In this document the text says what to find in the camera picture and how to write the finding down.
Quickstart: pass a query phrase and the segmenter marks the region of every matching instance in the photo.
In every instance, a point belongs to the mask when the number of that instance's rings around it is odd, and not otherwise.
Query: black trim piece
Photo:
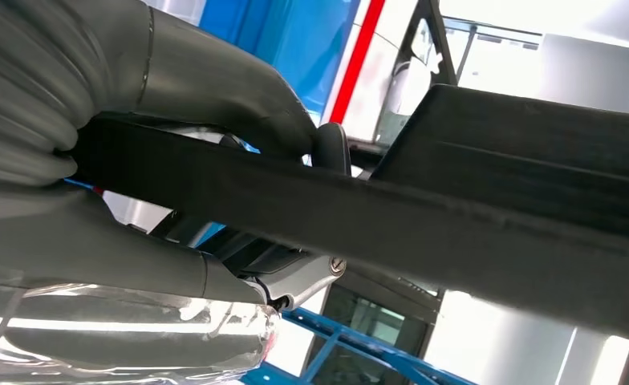
[[[438,67],[440,73],[437,74],[435,84],[448,84],[456,86],[458,84],[457,73],[454,69],[454,62],[452,61],[452,54],[449,51],[449,44],[447,41],[447,33],[444,28],[444,19],[440,13],[440,2],[438,0],[428,0],[428,7],[424,7],[425,2],[419,2],[417,6],[417,12],[419,14],[425,14],[428,16],[428,29],[432,36],[432,42],[437,47],[438,52],[442,54],[442,61]]]
[[[463,70],[465,68],[465,62],[468,60],[471,48],[473,48],[473,40],[477,34],[477,26],[471,26],[468,32],[468,42],[465,44],[464,54],[461,56],[461,62],[459,63],[459,69],[457,70],[457,82],[461,81]]]
[[[388,151],[388,148],[378,144],[353,139],[347,141],[350,146],[350,162],[354,166],[368,171],[373,171]]]
[[[152,229],[152,231],[149,232],[149,235],[160,239],[166,239],[166,236],[168,236],[168,234],[184,219],[184,213],[179,213],[173,210],[168,213],[168,215],[166,215],[164,219],[162,219],[161,222]]]
[[[490,43],[501,43],[504,41],[503,38],[499,38],[497,36],[491,36],[488,34],[478,34],[477,39],[482,40],[484,42],[490,42]]]
[[[498,104],[454,99],[451,105],[461,111],[455,116],[468,106],[495,113],[505,105],[503,99],[517,100],[463,92]],[[409,125],[417,124],[427,110],[433,111],[433,126],[439,119],[451,119],[444,105],[432,106],[438,97],[440,93],[429,93]],[[586,121],[594,125],[590,132],[597,133],[597,122],[629,121],[629,115],[521,100],[525,109],[507,111],[564,111],[566,118],[534,115],[537,120],[557,119],[547,122],[555,127],[562,119],[571,119],[573,127]],[[500,118],[490,116],[488,121],[485,116],[490,115],[481,115],[478,124],[507,129],[496,120]],[[529,122],[517,124],[526,132],[530,128]],[[385,266],[629,338],[628,237],[417,187],[356,180],[136,125],[97,121],[79,135],[71,152],[79,164],[78,181],[208,217],[280,244]],[[400,137],[393,156],[402,153],[403,142]]]

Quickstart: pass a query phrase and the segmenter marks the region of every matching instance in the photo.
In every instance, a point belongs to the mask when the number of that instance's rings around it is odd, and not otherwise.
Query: screw
[[[329,260],[331,272],[334,275],[340,275],[345,271],[345,267],[347,266],[347,262],[344,259],[339,257],[332,257]]]

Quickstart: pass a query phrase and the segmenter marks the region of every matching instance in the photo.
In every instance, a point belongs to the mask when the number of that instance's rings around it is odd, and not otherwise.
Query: glass window
[[[323,315],[413,355],[420,354],[420,345],[427,330],[426,325],[418,319],[389,310],[336,284],[331,287]],[[323,344],[322,338],[313,341],[308,362],[314,359]],[[314,377],[313,383],[405,382],[392,369],[337,346]]]
[[[528,96],[537,87],[537,45],[478,34],[466,59],[459,86]]]
[[[409,26],[413,34],[410,50],[400,51],[376,125],[377,144],[389,146],[395,141],[409,116],[416,110],[430,88],[431,70],[437,67],[440,57],[432,46],[428,22],[420,19],[416,27]]]

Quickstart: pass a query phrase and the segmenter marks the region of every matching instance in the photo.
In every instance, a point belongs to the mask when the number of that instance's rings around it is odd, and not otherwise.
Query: blue frame
[[[208,0],[199,28],[279,71],[321,116],[359,0]]]
[[[442,371],[408,353],[375,338],[359,333],[320,314],[304,309],[283,312],[284,319],[326,339],[301,377],[287,373],[269,363],[247,373],[241,381],[249,385],[311,384],[334,347],[343,347],[366,359],[390,368],[419,385],[476,385],[457,375]]]

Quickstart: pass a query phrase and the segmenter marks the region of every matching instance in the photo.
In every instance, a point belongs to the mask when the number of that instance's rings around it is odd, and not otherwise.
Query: white wall
[[[629,0],[441,0],[444,16],[629,47]]]
[[[152,231],[171,211],[110,191],[104,192],[103,198],[117,221],[126,225],[133,224],[147,232]]]
[[[538,68],[533,97],[629,112],[629,48],[548,34]]]
[[[448,292],[424,359],[480,385],[616,385],[627,352],[622,338]]]

